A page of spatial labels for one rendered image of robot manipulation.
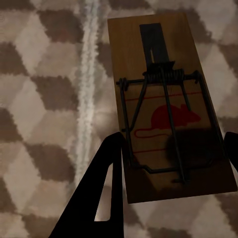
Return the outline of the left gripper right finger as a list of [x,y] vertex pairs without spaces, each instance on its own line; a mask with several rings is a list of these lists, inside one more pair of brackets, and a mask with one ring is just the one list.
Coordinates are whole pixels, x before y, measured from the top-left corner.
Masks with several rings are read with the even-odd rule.
[[224,143],[229,160],[238,171],[238,133],[227,132]]

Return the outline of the mousetrap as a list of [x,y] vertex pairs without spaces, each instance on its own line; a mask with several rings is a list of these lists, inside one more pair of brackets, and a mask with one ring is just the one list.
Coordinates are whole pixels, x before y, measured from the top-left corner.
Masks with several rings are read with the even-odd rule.
[[128,204],[238,191],[185,11],[107,22]]

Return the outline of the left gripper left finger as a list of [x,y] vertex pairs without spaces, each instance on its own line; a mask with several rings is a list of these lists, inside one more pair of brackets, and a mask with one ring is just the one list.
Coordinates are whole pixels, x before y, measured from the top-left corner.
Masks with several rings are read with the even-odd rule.
[[[124,238],[121,152],[119,131],[103,141],[49,238]],[[112,163],[111,217],[94,221]]]

